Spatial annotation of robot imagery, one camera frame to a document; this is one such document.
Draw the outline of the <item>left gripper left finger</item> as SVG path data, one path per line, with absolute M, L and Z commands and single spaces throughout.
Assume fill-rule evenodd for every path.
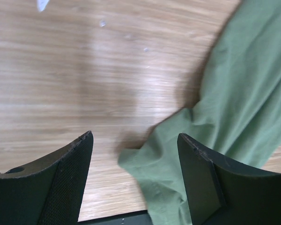
M 0 173 L 0 225 L 76 225 L 89 172 L 93 134 Z

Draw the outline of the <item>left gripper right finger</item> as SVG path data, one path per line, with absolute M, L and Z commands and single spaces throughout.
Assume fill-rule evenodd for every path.
M 187 134 L 177 149 L 195 225 L 281 225 L 281 173 L 216 152 Z

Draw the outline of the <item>green tank top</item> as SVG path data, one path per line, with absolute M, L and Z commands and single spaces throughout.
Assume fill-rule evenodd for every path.
M 257 168 L 281 144 L 281 0 L 243 1 L 211 51 L 199 102 L 121 152 L 118 164 L 137 180 L 155 225 L 191 224 L 180 133 Z

